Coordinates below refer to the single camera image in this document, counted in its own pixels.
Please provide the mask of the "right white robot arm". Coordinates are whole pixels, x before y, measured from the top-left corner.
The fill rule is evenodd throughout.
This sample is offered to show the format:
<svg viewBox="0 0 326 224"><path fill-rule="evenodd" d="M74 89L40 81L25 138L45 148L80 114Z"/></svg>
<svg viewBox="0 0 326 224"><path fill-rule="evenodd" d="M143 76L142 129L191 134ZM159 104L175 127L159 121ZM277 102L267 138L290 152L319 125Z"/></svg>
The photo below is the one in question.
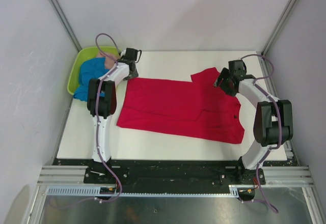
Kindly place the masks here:
<svg viewBox="0 0 326 224"><path fill-rule="evenodd" d="M243 60L233 60L228 62L228 68L222 69L214 83L227 95L243 95L256 109L254 141L246 154L239 158L240 168L235 171L235 179L241 184L252 180L252 170L261 167L272 150L279 149L293 137L292 103L273 96L257 81L247 74Z"/></svg>

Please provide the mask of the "red t shirt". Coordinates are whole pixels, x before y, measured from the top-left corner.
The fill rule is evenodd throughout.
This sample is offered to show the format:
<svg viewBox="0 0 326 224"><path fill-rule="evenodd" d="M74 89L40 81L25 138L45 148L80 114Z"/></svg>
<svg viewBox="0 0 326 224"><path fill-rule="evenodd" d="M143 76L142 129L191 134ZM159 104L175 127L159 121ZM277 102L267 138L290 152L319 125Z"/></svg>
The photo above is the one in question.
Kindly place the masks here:
<svg viewBox="0 0 326 224"><path fill-rule="evenodd" d="M131 79L117 126L241 144L241 104L213 85L219 74L208 68L190 81Z"/></svg>

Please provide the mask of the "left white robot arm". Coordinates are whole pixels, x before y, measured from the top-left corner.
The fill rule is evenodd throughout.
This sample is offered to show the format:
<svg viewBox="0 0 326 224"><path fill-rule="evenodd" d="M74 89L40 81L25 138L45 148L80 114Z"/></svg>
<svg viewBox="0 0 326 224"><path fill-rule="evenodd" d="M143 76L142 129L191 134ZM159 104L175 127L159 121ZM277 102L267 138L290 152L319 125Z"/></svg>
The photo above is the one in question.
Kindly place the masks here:
<svg viewBox="0 0 326 224"><path fill-rule="evenodd" d="M93 117L95 146L92 159L95 162L107 162L112 156L109 127L117 108L116 88L120 82L139 76L136 64L141 55L141 50L125 49L109 71L89 82L87 109Z"/></svg>

